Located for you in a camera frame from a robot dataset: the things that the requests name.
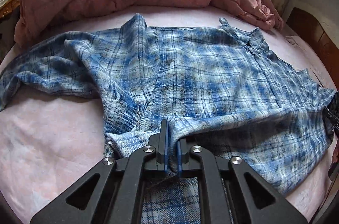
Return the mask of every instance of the plaid shirt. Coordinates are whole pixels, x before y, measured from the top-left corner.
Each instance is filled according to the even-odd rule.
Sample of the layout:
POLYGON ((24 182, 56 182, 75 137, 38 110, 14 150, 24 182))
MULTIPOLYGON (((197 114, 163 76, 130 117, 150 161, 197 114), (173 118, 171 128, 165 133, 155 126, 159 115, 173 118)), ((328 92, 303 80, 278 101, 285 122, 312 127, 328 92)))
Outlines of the plaid shirt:
MULTIPOLYGON (((165 118, 170 163, 177 140, 195 134, 215 155, 241 156, 286 194, 330 144, 322 110, 335 91, 279 59, 258 28, 220 22, 221 29, 147 27, 136 14, 118 29, 57 35, 7 66, 0 110, 21 82, 49 94, 101 97, 105 156, 129 156, 165 118)), ((148 190, 142 221, 199 223, 196 179, 148 190)))

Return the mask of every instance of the mattress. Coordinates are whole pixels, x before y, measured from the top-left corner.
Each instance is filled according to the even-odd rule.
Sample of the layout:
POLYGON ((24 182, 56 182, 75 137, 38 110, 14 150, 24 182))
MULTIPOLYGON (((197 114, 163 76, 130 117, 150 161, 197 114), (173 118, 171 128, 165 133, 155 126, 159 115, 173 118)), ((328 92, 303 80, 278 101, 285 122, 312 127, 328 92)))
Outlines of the mattress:
MULTIPOLYGON (((231 26, 242 30, 255 28, 213 7, 132 6, 108 16, 51 28, 42 33, 41 39, 71 30, 94 32, 120 27, 135 13, 142 14, 148 26, 219 28, 219 17, 224 17, 231 26)), ((285 39, 274 29, 263 35, 270 49, 282 60, 297 71, 308 68, 316 82, 335 88, 318 57, 309 57, 312 50, 307 50, 303 40, 293 36, 285 39)), ((0 71, 21 52, 15 45, 0 65, 0 71)), ((27 86, 21 87, 0 112, 0 190, 23 223, 29 223, 35 213, 102 159, 102 117, 99 99, 49 96, 27 86)), ((319 207, 330 185, 327 171, 335 141, 312 173, 286 197, 307 220, 319 207)))

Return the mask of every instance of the metal bolt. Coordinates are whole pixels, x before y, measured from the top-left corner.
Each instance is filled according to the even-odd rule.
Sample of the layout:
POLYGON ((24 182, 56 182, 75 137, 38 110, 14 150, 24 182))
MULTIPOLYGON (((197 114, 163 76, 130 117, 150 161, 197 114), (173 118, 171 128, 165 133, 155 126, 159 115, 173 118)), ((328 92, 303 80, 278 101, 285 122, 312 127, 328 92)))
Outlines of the metal bolt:
POLYGON ((143 150, 147 153, 150 153, 155 150, 154 146, 145 146, 143 150))
POLYGON ((234 156, 234 157, 231 158, 231 162, 235 165, 238 165, 238 164, 241 164, 242 159, 238 156, 234 156))
POLYGON ((104 163, 104 165, 108 166, 114 163, 114 158, 106 157, 102 160, 102 162, 104 163))
POLYGON ((202 147, 201 146, 192 146, 192 151, 195 153, 201 152, 202 147))

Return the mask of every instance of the wooden headboard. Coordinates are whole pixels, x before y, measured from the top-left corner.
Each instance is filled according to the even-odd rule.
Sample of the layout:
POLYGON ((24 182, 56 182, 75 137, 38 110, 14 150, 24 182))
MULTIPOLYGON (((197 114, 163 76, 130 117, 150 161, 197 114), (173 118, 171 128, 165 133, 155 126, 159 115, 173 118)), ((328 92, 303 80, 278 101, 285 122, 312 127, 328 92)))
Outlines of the wooden headboard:
POLYGON ((286 23, 312 47, 339 89, 339 48, 331 41, 319 21, 310 13, 293 8, 286 23))

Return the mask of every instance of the plaid fabric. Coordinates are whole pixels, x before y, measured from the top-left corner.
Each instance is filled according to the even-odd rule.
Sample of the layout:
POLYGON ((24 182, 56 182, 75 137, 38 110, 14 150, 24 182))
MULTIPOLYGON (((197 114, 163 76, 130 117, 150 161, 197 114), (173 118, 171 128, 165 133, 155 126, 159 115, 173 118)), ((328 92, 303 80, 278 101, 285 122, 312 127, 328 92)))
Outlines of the plaid fabric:
MULTIPOLYGON (((0 109, 21 83, 49 94, 100 96, 105 156, 129 156, 165 118, 173 171, 176 141, 195 134, 215 155, 243 157, 285 194, 330 144, 322 110, 335 91, 280 60, 258 28, 220 22, 221 29, 147 27, 136 14, 118 29, 52 37, 4 70, 0 109)), ((195 179, 172 178, 145 201, 143 223, 199 222, 195 179)))

